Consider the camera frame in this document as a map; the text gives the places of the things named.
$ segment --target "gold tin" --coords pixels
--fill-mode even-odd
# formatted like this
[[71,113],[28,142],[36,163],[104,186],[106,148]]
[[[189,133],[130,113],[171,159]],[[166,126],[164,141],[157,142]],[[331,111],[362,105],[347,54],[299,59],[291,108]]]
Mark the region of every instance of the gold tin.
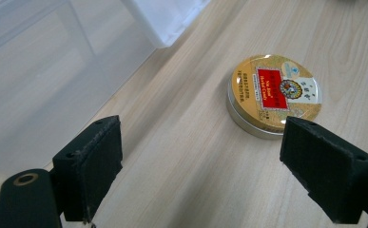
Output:
[[227,90],[233,120],[262,139],[281,139],[287,116],[313,121],[320,112],[320,87],[314,77],[279,55],[253,56],[240,63]]

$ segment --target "white object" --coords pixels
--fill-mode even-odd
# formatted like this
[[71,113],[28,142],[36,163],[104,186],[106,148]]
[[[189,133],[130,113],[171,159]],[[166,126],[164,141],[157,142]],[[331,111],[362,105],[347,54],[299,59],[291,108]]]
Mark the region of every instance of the white object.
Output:
[[170,47],[210,0],[122,0],[156,48]]

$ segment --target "red label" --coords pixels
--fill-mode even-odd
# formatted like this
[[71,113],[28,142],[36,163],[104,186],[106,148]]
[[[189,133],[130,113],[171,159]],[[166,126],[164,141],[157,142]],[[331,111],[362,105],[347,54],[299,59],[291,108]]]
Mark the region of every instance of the red label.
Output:
[[281,72],[278,69],[258,69],[261,103],[265,108],[287,109],[287,102],[281,93]]

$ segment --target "wooden table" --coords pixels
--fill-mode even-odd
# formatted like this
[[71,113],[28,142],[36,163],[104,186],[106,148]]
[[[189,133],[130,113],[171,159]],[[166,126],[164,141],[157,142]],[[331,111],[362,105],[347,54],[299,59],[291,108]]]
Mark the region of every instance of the wooden table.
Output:
[[120,115],[125,156],[97,227],[367,226],[366,214],[334,225],[279,161],[281,141],[230,118],[228,79],[256,54],[308,68],[323,95],[316,122],[368,152],[368,0],[212,0],[92,119]]

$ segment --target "tin lid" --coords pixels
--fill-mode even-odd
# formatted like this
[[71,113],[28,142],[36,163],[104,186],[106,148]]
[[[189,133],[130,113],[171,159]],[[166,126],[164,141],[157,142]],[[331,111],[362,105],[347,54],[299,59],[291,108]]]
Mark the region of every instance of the tin lid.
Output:
[[300,64],[279,55],[258,55],[235,69],[227,108],[245,131],[280,139],[287,116],[313,121],[321,107],[320,87]]

